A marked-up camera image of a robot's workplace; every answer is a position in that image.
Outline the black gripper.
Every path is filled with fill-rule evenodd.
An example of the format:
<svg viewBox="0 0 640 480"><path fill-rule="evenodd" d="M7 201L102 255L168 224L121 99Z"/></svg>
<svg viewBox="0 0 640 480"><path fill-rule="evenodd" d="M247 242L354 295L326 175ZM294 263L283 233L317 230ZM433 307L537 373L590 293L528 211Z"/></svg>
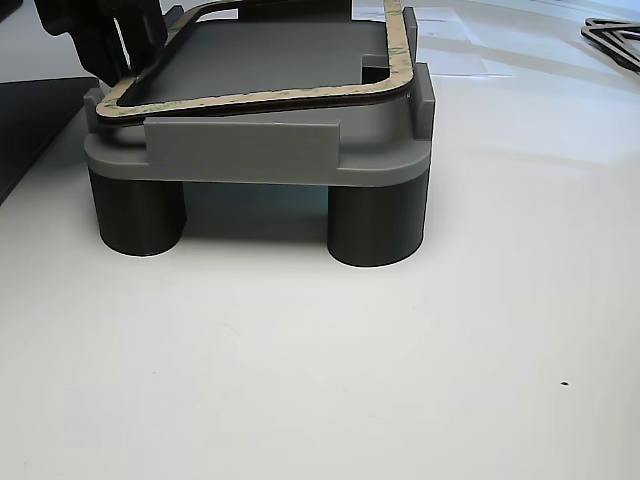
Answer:
<svg viewBox="0 0 640 480"><path fill-rule="evenodd" d="M135 75L152 65L168 38L159 1L35 0L43 28L52 36L70 33L83 68L108 86L130 73L113 18Z"/></svg>

